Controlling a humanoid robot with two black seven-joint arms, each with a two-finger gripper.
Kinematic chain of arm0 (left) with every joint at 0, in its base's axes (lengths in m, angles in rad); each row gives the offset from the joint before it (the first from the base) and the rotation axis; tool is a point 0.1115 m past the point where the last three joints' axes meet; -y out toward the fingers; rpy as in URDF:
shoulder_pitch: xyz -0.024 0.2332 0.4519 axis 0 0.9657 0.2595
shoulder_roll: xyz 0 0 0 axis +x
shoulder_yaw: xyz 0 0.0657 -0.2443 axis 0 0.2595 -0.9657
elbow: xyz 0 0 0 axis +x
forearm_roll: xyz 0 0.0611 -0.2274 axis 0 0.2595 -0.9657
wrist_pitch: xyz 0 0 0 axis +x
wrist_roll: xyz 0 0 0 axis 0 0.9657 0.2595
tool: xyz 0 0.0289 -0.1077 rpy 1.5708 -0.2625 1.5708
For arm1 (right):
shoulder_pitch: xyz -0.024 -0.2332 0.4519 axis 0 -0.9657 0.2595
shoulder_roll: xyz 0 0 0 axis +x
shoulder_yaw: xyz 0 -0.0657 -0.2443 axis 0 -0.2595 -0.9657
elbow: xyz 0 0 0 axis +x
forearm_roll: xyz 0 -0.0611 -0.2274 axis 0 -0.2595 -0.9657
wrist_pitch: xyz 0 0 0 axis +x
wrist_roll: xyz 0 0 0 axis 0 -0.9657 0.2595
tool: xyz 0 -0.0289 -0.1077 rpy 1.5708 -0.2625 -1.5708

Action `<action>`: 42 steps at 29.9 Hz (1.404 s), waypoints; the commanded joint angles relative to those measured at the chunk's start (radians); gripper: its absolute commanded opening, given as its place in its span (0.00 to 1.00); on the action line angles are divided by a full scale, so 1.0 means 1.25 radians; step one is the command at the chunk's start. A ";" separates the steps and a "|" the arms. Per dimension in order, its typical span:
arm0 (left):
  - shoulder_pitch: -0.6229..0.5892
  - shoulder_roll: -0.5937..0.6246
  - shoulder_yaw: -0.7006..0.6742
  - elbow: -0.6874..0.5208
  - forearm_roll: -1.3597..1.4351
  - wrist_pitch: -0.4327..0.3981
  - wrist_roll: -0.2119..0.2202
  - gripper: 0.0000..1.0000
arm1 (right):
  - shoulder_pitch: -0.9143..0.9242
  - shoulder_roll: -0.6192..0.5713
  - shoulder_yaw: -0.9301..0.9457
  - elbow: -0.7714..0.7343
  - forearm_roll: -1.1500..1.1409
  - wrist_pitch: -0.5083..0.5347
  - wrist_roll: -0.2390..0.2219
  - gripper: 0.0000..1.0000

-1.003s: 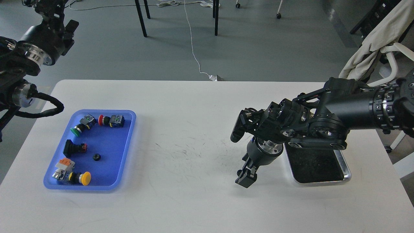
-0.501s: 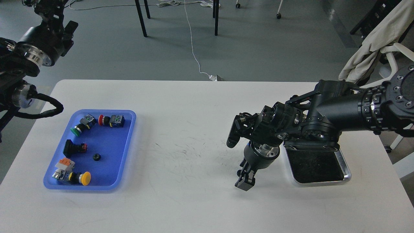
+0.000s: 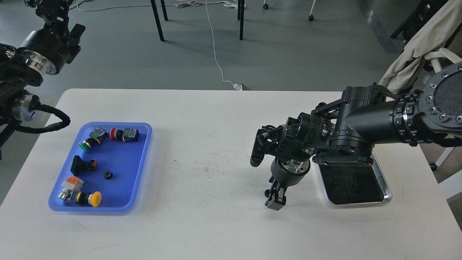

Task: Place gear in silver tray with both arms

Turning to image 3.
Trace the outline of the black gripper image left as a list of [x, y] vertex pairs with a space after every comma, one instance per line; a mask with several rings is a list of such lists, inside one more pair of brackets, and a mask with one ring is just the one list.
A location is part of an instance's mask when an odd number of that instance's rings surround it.
[[[31, 32], [18, 48], [25, 65], [41, 75], [56, 75], [79, 54], [80, 38], [86, 27], [76, 24], [69, 34], [70, 0], [35, 0], [36, 15], [44, 20], [43, 29]], [[68, 35], [59, 39], [55, 35]]]

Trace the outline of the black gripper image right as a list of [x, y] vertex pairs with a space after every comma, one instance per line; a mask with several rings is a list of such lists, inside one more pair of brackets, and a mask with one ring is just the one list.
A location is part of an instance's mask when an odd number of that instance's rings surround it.
[[271, 177], [269, 179], [271, 186], [265, 191], [267, 198], [265, 206], [275, 211], [282, 209], [287, 202], [284, 188], [298, 184], [310, 171], [310, 166], [310, 161], [284, 161], [275, 158], [271, 163]]

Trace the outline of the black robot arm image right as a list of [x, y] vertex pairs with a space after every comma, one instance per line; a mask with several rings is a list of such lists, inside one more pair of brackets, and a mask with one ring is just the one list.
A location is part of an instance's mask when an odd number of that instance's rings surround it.
[[288, 187], [318, 165], [336, 206], [387, 203], [391, 192], [376, 163], [376, 144], [461, 146], [461, 62], [441, 69], [422, 88], [401, 95], [383, 86], [347, 87], [340, 99], [256, 133], [250, 164], [274, 156], [265, 205], [280, 210]]

